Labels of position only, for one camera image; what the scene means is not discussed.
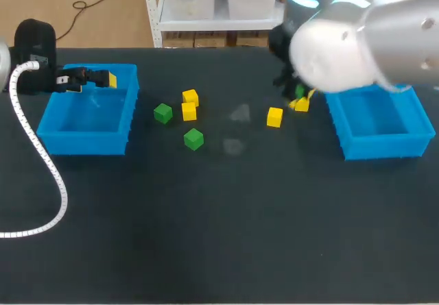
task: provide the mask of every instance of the blue plastic container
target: blue plastic container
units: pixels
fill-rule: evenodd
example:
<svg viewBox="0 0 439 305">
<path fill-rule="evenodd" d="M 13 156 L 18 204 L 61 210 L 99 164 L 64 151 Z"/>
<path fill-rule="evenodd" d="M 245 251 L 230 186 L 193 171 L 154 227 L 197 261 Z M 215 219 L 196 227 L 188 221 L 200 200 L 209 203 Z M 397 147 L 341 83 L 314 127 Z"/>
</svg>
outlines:
<svg viewBox="0 0 439 305">
<path fill-rule="evenodd" d="M 369 86 L 326 99 L 346 160 L 422 156 L 436 135 L 413 88 Z"/>
<path fill-rule="evenodd" d="M 54 155 L 124 155 L 139 92 L 133 64 L 70 64 L 109 70 L 117 88 L 88 82 L 81 93 L 53 93 L 37 135 Z"/>
</svg>

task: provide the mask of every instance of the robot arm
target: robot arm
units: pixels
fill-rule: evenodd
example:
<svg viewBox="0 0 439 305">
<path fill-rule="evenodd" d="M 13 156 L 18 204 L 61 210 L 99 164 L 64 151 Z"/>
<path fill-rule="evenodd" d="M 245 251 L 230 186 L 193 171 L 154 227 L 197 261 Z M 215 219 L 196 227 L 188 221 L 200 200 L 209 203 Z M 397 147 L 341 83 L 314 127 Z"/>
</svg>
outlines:
<svg viewBox="0 0 439 305">
<path fill-rule="evenodd" d="M 287 0 L 289 62 L 311 88 L 439 82 L 439 0 Z"/>
<path fill-rule="evenodd" d="M 8 87 L 12 66 L 15 68 L 28 61 L 39 62 L 41 68 L 22 74 L 17 80 L 19 93 L 80 93 L 87 82 L 94 82 L 98 87 L 117 87 L 116 77 L 107 70 L 59 67 L 56 64 L 56 35 L 53 27 L 34 19 L 27 19 L 19 25 L 13 47 L 8 48 L 0 39 L 0 89 Z"/>
</svg>

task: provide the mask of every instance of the black tablecloth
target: black tablecloth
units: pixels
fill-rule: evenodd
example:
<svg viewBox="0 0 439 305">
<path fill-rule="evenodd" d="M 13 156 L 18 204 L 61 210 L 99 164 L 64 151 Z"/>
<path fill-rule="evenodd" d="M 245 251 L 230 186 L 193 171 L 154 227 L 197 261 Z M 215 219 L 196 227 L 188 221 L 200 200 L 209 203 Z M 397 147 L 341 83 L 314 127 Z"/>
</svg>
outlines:
<svg viewBox="0 0 439 305">
<path fill-rule="evenodd" d="M 137 64 L 124 157 L 54 158 L 69 208 L 54 229 L 0 240 L 0 303 L 437 302 L 439 141 L 423 158 L 344 162 L 322 95 L 285 111 L 266 49 L 60 50 L 61 63 Z M 195 88 L 199 120 L 181 122 Z M 439 126 L 439 92 L 418 91 Z M 34 128 L 48 96 L 21 97 Z M 175 110 L 155 122 L 159 103 Z M 192 127 L 205 144 L 191 151 Z M 0 96 L 0 227 L 35 228 L 60 204 Z"/>
</svg>

